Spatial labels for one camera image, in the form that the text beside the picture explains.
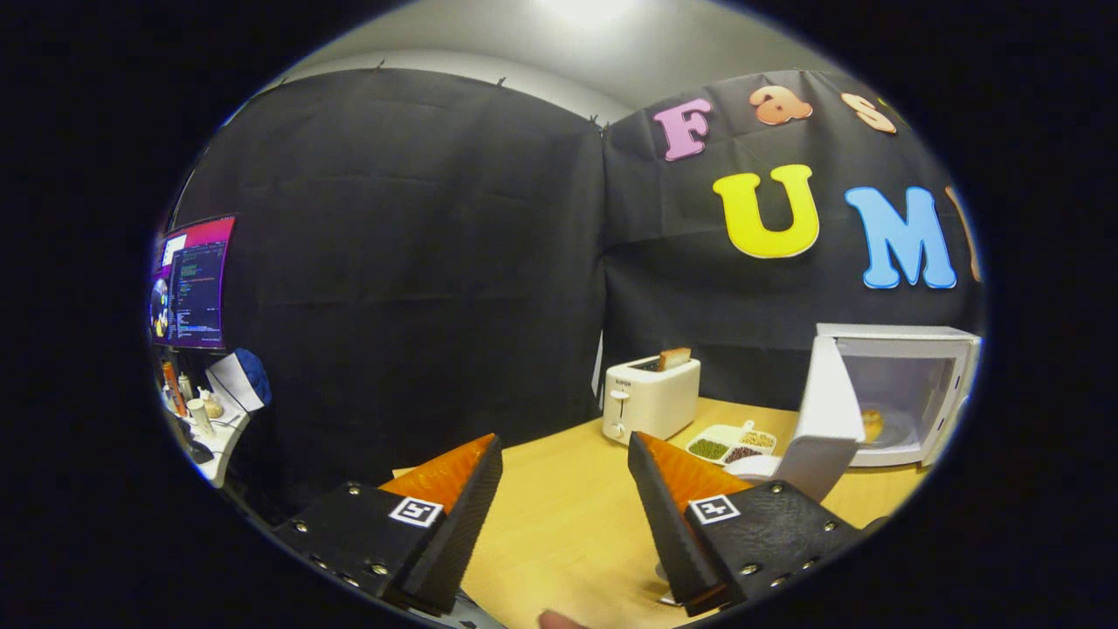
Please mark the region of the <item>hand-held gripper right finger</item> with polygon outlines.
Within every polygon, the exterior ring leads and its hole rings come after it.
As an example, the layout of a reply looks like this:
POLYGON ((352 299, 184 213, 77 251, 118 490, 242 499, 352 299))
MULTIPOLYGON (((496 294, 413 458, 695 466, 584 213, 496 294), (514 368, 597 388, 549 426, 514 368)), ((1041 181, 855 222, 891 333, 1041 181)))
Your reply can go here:
POLYGON ((866 539, 790 482, 745 482, 650 433, 631 435, 627 461, 686 616, 759 606, 866 539))

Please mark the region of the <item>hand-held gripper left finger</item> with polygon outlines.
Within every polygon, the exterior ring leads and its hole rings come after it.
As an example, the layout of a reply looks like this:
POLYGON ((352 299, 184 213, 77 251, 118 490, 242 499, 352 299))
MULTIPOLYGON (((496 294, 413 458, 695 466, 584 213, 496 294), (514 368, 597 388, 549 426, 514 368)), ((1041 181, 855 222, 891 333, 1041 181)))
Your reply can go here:
POLYGON ((280 544, 387 606, 451 613, 503 473, 495 433, 391 480, 349 480, 273 528, 280 544))

